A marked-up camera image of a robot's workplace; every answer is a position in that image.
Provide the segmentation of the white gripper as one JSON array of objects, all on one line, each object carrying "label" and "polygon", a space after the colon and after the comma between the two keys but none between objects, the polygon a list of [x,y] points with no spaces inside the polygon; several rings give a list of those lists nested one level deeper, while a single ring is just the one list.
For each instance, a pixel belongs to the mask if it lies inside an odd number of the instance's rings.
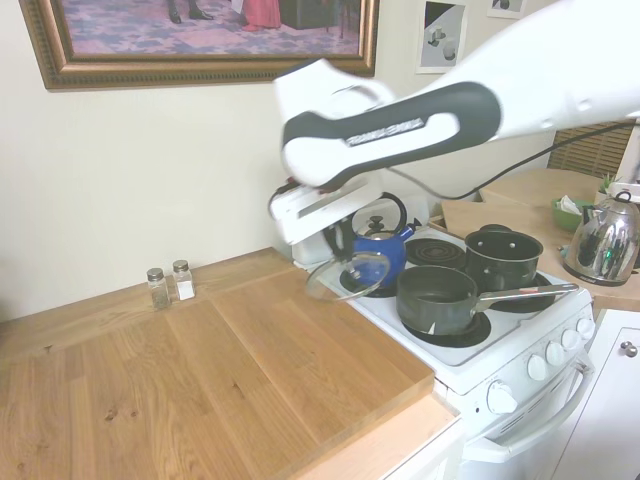
[{"label": "white gripper", "polygon": [[[323,230],[333,256],[340,258],[342,250],[353,250],[354,242],[352,219],[345,217],[376,201],[382,193],[379,174],[362,174],[329,193],[307,186],[287,187],[272,197],[268,209],[286,244],[297,244]],[[333,225],[339,220],[342,249]]]}]

